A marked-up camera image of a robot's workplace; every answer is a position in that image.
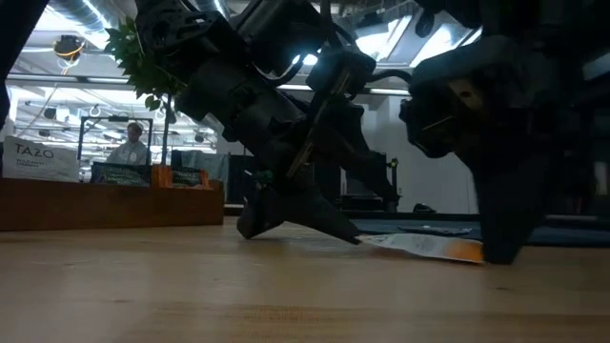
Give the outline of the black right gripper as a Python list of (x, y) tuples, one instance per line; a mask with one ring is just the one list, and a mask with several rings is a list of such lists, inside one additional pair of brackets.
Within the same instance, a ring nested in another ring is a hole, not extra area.
[(477, 163), (471, 172), (486, 262), (512, 264), (542, 220), (550, 155), (590, 159), (592, 119), (581, 103), (591, 81), (586, 69), (608, 52), (610, 38), (492, 35), (414, 68), (399, 118), (426, 156), (454, 153)]

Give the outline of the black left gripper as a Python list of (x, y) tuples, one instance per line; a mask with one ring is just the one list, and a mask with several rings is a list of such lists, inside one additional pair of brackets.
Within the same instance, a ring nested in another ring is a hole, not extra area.
[(315, 97), (304, 102), (219, 53), (176, 63), (174, 75), (186, 84), (177, 107), (193, 119), (213, 115), (226, 138), (240, 142), (272, 175), (246, 193), (236, 224), (245, 239), (289, 221), (360, 243), (358, 228), (314, 183), (307, 168), (311, 159), (336, 161), (380, 197), (398, 195), (388, 178), (366, 174), (365, 158), (372, 150), (361, 128), (364, 110), (350, 99), (374, 78), (375, 66), (373, 58), (354, 50), (323, 54), (308, 79)]

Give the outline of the wooden three-compartment tray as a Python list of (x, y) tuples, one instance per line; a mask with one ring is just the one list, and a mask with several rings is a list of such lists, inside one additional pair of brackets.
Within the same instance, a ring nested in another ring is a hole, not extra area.
[(0, 232), (221, 225), (218, 190), (0, 179)]

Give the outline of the black partition panel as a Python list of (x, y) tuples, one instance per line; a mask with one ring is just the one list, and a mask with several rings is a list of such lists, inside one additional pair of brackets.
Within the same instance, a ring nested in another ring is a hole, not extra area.
[(256, 171), (257, 164), (253, 156), (236, 154), (229, 156), (226, 199), (228, 204), (244, 203), (244, 198), (253, 185), (252, 174)]

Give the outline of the black side table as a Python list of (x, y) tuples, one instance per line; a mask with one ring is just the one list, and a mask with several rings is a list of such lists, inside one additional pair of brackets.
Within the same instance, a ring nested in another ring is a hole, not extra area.
[(343, 211), (396, 212), (399, 200), (399, 195), (380, 197), (377, 195), (345, 194), (340, 197), (339, 207)]

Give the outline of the black monitor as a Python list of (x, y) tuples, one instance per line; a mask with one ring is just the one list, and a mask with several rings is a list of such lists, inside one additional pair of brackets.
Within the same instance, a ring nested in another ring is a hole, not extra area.
[(387, 179), (387, 157), (385, 153), (371, 151), (365, 158), (365, 171), (370, 178)]

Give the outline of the grey cloth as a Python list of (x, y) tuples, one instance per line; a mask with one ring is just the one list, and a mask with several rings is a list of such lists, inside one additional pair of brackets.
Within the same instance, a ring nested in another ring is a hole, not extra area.
[(230, 162), (228, 154), (183, 151), (181, 155), (183, 167), (204, 170), (208, 173), (210, 179), (227, 182)]

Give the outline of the long ceiling lamp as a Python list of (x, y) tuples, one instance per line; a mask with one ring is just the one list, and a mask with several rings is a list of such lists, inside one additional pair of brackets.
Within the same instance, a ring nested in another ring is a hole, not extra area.
[[(306, 85), (281, 85), (277, 87), (282, 91), (314, 91), (309, 86)], [(409, 91), (407, 90), (399, 90), (399, 89), (380, 89), (380, 88), (364, 88), (360, 90), (357, 94), (372, 94), (372, 95), (382, 95), (382, 96), (411, 96)]]
[(39, 73), (10, 73), (8, 81), (35, 82), (35, 83), (77, 83), (77, 84), (102, 84), (124, 86), (128, 84), (126, 78), (116, 77), (94, 77), (84, 75), (55, 75)]

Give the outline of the person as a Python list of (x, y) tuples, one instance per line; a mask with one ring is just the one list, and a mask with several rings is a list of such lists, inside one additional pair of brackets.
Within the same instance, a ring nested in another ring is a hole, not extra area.
[(143, 130), (140, 125), (132, 122), (127, 127), (128, 140), (112, 150), (106, 163), (119, 165), (147, 165), (149, 150), (140, 141)]

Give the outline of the green leafy plant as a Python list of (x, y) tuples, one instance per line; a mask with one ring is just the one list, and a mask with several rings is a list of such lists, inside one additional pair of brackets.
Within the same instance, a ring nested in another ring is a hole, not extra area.
[(161, 164), (166, 165), (169, 126), (176, 122), (173, 101), (185, 84), (158, 67), (154, 55), (144, 51), (131, 17), (126, 17), (117, 28), (106, 28), (105, 32), (108, 39), (104, 52), (118, 62), (118, 67), (128, 77), (127, 84), (134, 87), (136, 97), (144, 95), (145, 107), (149, 111), (162, 111), (165, 114)]

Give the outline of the black aluminium table frame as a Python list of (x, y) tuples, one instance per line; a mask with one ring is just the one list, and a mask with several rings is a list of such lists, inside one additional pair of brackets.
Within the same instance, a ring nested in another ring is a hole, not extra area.
[(473, 221), (483, 224), (523, 226), (558, 226), (583, 227), (585, 229), (610, 231), (610, 217), (578, 216), (578, 215), (546, 215), (534, 216), (520, 214), (509, 216), (506, 213), (493, 215), (463, 214), (463, 213), (413, 213), (413, 212), (356, 212), (340, 211), (349, 220), (353, 219), (390, 219), (390, 220), (425, 220), (425, 221)]

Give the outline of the black robot station frame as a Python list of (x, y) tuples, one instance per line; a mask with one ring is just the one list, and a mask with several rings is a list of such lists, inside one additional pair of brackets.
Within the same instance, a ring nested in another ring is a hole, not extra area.
[(77, 141), (77, 160), (79, 162), (80, 182), (91, 183), (92, 165), (94, 162), (106, 163), (112, 150), (128, 140), (127, 127), (135, 122), (143, 133), (140, 141), (149, 150), (148, 164), (152, 165), (151, 129), (153, 121), (147, 118), (130, 118), (125, 115), (90, 116), (81, 118)]

